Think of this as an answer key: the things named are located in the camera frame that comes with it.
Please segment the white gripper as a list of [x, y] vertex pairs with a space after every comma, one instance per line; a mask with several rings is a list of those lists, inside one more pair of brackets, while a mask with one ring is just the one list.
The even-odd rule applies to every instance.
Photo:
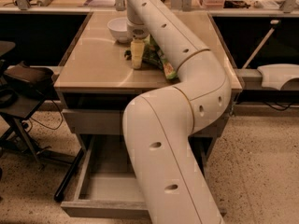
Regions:
[[145, 47], [142, 39], [146, 38], [150, 32], [132, 7], [127, 8], [127, 33], [131, 38], [138, 38], [131, 42], [131, 60], [132, 67], [140, 69]]

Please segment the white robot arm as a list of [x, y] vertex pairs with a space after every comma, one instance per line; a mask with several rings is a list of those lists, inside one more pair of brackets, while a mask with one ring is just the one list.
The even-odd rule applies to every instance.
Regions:
[[127, 0], [173, 65], [177, 84], [126, 106], [123, 135], [153, 224], [225, 224], [188, 138], [217, 120], [231, 84], [212, 51], [161, 0]]

